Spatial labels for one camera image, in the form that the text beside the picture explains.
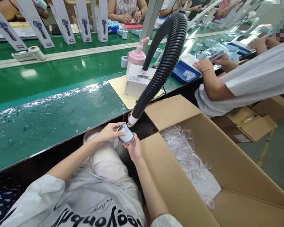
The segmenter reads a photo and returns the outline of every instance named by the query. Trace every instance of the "blue plastic tray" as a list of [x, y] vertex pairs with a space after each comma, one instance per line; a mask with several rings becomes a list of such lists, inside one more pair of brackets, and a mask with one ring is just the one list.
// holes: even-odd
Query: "blue plastic tray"
[[[190, 78], [189, 80], [186, 79], [186, 77], [183, 75], [185, 71], [191, 71], [195, 73], [195, 76]], [[176, 65], [174, 71], [171, 73], [172, 77], [174, 77], [177, 81], [179, 81], [182, 84], [188, 83], [196, 78], [199, 78], [201, 76], [201, 73], [186, 64], [183, 61], [179, 61], [178, 64]]]

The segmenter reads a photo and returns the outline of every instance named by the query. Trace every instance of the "factory floor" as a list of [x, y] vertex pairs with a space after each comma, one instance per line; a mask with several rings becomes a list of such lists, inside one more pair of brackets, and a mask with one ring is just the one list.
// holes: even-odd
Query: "factory floor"
[[238, 146], [255, 163], [265, 154], [261, 169], [284, 190], [284, 120], [278, 123], [278, 126], [272, 136], [269, 133], [257, 142], [241, 143]]

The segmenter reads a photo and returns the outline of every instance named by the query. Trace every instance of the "yellow mat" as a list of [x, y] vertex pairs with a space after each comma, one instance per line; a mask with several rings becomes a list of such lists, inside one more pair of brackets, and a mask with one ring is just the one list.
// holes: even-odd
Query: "yellow mat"
[[[120, 97], [122, 102], [125, 104], [127, 109], [133, 109], [136, 105], [136, 101], [138, 100], [138, 97], [133, 97], [133, 96], [129, 96], [129, 95], [124, 94], [126, 81], [127, 81], [127, 76], [125, 75], [125, 76], [122, 76], [122, 77], [111, 79], [108, 82], [113, 87], [113, 89], [115, 90], [117, 95]], [[155, 98], [158, 97], [162, 93], [163, 93], [163, 90], [161, 89], [158, 92], [158, 94], [155, 96]]]

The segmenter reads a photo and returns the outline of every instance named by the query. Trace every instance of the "black flexible hose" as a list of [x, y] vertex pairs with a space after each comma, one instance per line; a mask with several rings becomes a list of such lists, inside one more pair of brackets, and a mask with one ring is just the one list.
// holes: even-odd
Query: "black flexible hose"
[[149, 51], [147, 53], [143, 70], [148, 70], [152, 57], [162, 39], [167, 35], [167, 42], [159, 66], [154, 77], [149, 82], [136, 106], [132, 116], [139, 119], [147, 105], [159, 92], [171, 75], [181, 55], [187, 33], [187, 18], [182, 13], [177, 13], [169, 17], [159, 28], [154, 36]]

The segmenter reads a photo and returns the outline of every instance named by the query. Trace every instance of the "white shirt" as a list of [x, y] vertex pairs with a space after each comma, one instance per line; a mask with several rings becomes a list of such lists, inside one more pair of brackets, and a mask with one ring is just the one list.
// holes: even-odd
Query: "white shirt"
[[235, 98], [211, 101], [204, 84], [195, 92], [199, 109], [210, 118], [222, 116], [237, 107], [284, 94], [284, 43], [228, 72], [220, 80]]
[[[133, 181], [116, 183], [95, 176], [65, 185], [44, 175], [34, 181], [0, 222], [0, 227], [146, 227], [142, 204], [134, 199]], [[182, 227], [171, 215], [156, 218], [151, 227]]]
[[[179, 3], [179, 0], [164, 0], [163, 5], [161, 7], [161, 10], [171, 9], [173, 6], [176, 6], [178, 3]], [[184, 6], [182, 6], [180, 9], [178, 9], [178, 10], [174, 11], [173, 13], [171, 13], [170, 16], [172, 14], [178, 13], [179, 11], [186, 11], [187, 3], [188, 3], [188, 1], [186, 1], [184, 3]]]

